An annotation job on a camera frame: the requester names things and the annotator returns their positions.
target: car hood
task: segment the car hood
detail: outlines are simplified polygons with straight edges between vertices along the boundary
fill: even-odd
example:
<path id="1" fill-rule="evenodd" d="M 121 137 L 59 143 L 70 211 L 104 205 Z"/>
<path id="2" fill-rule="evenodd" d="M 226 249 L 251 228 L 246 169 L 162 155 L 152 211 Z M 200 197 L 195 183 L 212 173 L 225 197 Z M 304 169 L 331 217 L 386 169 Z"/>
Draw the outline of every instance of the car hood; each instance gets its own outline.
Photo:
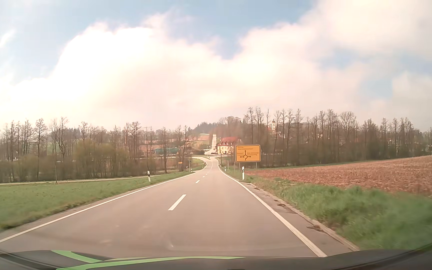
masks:
<path id="1" fill-rule="evenodd" d="M 111 258 L 65 250 L 0 254 L 0 269 L 12 270 L 432 270 L 432 252 L 365 250 L 329 257 L 175 256 Z"/>

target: green structure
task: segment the green structure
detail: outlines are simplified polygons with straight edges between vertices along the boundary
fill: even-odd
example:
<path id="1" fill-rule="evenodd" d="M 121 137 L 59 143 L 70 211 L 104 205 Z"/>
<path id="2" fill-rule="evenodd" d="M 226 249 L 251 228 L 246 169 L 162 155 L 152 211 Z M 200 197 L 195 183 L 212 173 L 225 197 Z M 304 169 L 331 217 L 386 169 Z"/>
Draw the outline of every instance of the green structure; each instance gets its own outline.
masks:
<path id="1" fill-rule="evenodd" d="M 178 153 L 178 151 L 179 151 L 179 149 L 177 147 L 166 148 L 166 154 L 167 155 L 176 155 Z M 154 150 L 154 153 L 156 155 L 164 155 L 163 148 L 156 148 Z"/>

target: sky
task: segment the sky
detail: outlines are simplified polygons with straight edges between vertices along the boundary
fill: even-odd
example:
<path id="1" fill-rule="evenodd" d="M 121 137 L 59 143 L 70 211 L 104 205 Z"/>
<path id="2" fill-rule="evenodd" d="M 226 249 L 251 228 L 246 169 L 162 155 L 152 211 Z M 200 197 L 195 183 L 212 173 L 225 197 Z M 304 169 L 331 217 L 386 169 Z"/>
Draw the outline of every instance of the sky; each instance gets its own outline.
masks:
<path id="1" fill-rule="evenodd" d="M 0 127 L 301 109 L 432 126 L 432 0 L 0 0 Z"/>

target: asphalt road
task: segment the asphalt road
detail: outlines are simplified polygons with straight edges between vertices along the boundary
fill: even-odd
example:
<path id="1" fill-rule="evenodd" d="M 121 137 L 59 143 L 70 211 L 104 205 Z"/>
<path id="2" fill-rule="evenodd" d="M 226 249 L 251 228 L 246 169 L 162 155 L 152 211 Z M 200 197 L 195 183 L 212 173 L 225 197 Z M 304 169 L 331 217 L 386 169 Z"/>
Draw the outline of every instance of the asphalt road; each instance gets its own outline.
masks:
<path id="1" fill-rule="evenodd" d="M 227 177 L 215 158 L 202 160 L 208 166 L 186 177 L 2 232 L 0 240 L 12 238 L 0 242 L 0 250 L 71 250 L 115 258 L 317 256 L 286 222 L 324 254 L 350 251 L 324 232 L 310 229 L 295 213 L 268 209 L 243 185 Z M 273 201 L 263 199 L 268 204 Z"/>

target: yellow road sign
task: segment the yellow road sign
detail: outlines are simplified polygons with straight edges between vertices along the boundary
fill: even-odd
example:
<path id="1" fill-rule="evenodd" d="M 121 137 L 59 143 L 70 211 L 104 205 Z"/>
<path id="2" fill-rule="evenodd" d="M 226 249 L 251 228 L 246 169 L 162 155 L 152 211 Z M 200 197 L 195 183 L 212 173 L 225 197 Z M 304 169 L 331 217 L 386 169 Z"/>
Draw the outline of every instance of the yellow road sign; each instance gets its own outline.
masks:
<path id="1" fill-rule="evenodd" d="M 236 145 L 237 163 L 255 163 L 261 161 L 261 147 L 258 144 Z"/>

